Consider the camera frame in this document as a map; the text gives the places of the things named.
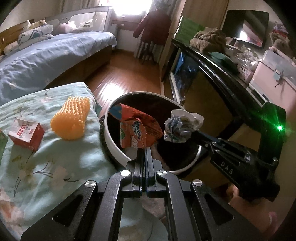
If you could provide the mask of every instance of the metal screw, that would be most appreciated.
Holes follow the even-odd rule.
[[[200,186],[202,185],[202,181],[199,180],[199,179],[195,179],[195,180],[193,181],[193,185],[194,185],[194,186],[197,186],[197,187],[200,187]]]
[[[124,176],[124,177],[128,177],[131,174],[130,170],[122,170],[120,172],[120,175]]]
[[[165,175],[167,175],[167,171],[165,171],[165,170],[159,170],[158,172],[157,172],[157,174],[158,175],[160,175],[160,176],[165,176]]]
[[[87,188],[92,188],[95,184],[96,184],[96,183],[95,183],[94,181],[87,181],[87,182],[85,183],[85,186],[86,186]]]

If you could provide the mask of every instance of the storage box lid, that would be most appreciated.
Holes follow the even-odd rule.
[[[262,62],[271,69],[280,69],[282,71],[282,75],[286,76],[294,85],[296,85],[296,67],[291,65],[286,59],[270,50],[267,50],[265,51],[262,60]]]

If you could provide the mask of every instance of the television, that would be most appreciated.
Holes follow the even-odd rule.
[[[254,10],[229,10],[222,31],[227,37],[264,47],[269,13]]]

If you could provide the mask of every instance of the red jacket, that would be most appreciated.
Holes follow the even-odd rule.
[[[143,42],[150,43],[152,41],[158,45],[165,45],[169,29],[170,17],[163,10],[158,9],[149,12],[144,17],[133,33],[133,36],[138,38],[144,30],[141,38]]]

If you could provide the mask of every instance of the white rim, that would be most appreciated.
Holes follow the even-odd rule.
[[[165,96],[162,96],[162,95],[159,95],[159,94],[156,94],[156,93],[152,93],[152,92],[147,92],[147,91],[135,91],[135,92],[126,93],[126,94],[121,95],[120,97],[118,97],[116,100],[114,100],[114,101],[111,103],[111,105],[109,106],[109,108],[107,109],[107,112],[106,112],[106,114],[105,114],[105,118],[104,118],[104,137],[105,137],[105,142],[106,142],[106,144],[107,144],[107,146],[108,146],[108,149],[109,149],[109,145],[111,144],[111,145],[113,145],[114,148],[116,149],[115,151],[120,152],[120,155],[121,155],[121,157],[122,157],[124,160],[118,160],[118,159],[116,158],[116,156],[118,156],[118,155],[115,155],[115,154],[114,154],[114,151],[109,149],[109,151],[110,151],[111,154],[114,156],[114,158],[115,158],[115,159],[116,159],[121,165],[123,165],[124,167],[126,166],[126,164],[127,164],[128,161],[131,161],[131,159],[130,159],[127,155],[125,155],[125,154],[124,154],[124,153],[118,148],[118,146],[115,144],[115,142],[113,141],[112,137],[110,136],[109,128],[108,128],[108,125],[107,125],[107,121],[108,121],[108,113],[109,113],[110,108],[112,107],[113,103],[116,102],[117,100],[119,100],[119,99],[121,99],[122,97],[127,96],[127,95],[141,94],[141,93],[152,94],[152,95],[159,96],[159,97],[161,97],[161,98],[163,98],[163,99],[166,99],[166,100],[170,101],[171,103],[175,104],[176,106],[178,106],[178,107],[181,108],[182,110],[185,110],[182,106],[180,106],[178,103],[172,101],[172,100],[169,99],[168,97],[165,97]],[[182,173],[182,172],[188,170],[190,167],[192,167],[192,166],[196,163],[197,159],[198,159],[199,156],[200,156],[200,152],[201,152],[201,146],[199,146],[199,148],[198,148],[198,152],[197,152],[197,154],[196,154],[196,157],[194,158],[194,160],[193,160],[188,166],[183,167],[183,168],[181,168],[181,169],[179,169],[179,170],[174,170],[174,171],[170,171],[170,172],[173,173],[173,174],[175,174],[175,175],[177,175],[177,174],[180,174],[180,173]]]

